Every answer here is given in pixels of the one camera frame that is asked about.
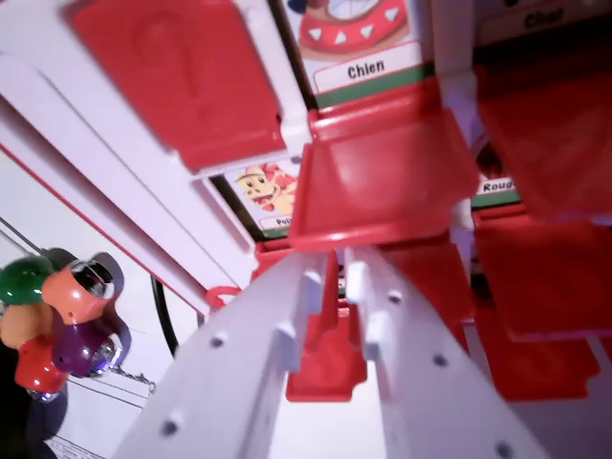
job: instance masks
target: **plastic toy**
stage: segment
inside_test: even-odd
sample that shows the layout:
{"label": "plastic toy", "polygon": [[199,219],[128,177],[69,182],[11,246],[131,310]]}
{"label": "plastic toy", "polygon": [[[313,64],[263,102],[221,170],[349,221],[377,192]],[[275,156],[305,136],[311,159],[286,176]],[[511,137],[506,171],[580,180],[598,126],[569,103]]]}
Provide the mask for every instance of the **plastic toy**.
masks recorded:
{"label": "plastic toy", "polygon": [[64,322],[53,351],[57,368],[84,377],[114,366],[120,341],[101,317],[114,293],[113,276],[95,260],[75,261],[45,281],[43,299]]}

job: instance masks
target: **red flap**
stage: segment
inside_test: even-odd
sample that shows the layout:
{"label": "red flap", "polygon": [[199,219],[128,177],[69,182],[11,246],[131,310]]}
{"label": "red flap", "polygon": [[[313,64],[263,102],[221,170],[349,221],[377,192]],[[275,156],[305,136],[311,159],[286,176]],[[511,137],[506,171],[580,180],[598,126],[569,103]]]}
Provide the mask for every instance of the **red flap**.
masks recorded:
{"label": "red flap", "polygon": [[480,101],[502,163],[532,214],[612,212],[612,72]]}
{"label": "red flap", "polygon": [[478,257],[513,339],[612,331],[612,233],[516,215],[478,225]]}
{"label": "red flap", "polygon": [[437,83],[323,112],[300,168],[289,237],[301,251],[443,233],[477,170]]}
{"label": "red flap", "polygon": [[285,147],[272,87],[230,0],[98,0],[72,24],[191,170]]}
{"label": "red flap", "polygon": [[460,331],[461,322],[473,319],[470,284],[457,247],[447,237],[382,246],[381,250],[436,308],[453,332]]}
{"label": "red flap", "polygon": [[481,119],[534,216],[612,211],[611,18],[527,37],[478,69]]}
{"label": "red flap", "polygon": [[[299,373],[289,375],[290,402],[348,402],[355,386],[367,379],[357,306],[336,303],[333,311],[338,315],[336,328],[319,336],[315,351],[305,349]],[[318,322],[319,317],[311,317],[309,335],[316,333]]]}
{"label": "red flap", "polygon": [[476,309],[476,328],[495,388],[509,402],[579,399],[600,367],[586,340],[512,342],[495,309]]}

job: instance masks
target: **red plastic tray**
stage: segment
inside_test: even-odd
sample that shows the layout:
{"label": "red plastic tray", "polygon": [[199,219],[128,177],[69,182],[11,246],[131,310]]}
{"label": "red plastic tray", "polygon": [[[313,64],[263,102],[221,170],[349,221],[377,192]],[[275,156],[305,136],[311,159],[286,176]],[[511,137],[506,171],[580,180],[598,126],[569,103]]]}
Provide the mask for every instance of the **red plastic tray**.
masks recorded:
{"label": "red plastic tray", "polygon": [[476,221],[478,256],[512,339],[571,339],[612,331],[612,233],[607,228],[588,222],[547,224],[526,214]]}
{"label": "red plastic tray", "polygon": [[381,246],[381,250],[436,308],[448,328],[460,330],[463,321],[473,319],[470,284],[459,251],[447,236]]}
{"label": "red plastic tray", "polygon": [[323,111],[312,129],[289,233],[300,251],[442,234],[478,185],[433,79]]}
{"label": "red plastic tray", "polygon": [[600,367],[586,340],[513,342],[493,307],[476,308],[493,384],[508,402],[580,399]]}
{"label": "red plastic tray", "polygon": [[285,148],[272,86],[230,0],[104,0],[76,5],[69,16],[192,171]]}
{"label": "red plastic tray", "polygon": [[534,35],[477,69],[481,119],[534,216],[612,211],[610,17]]}

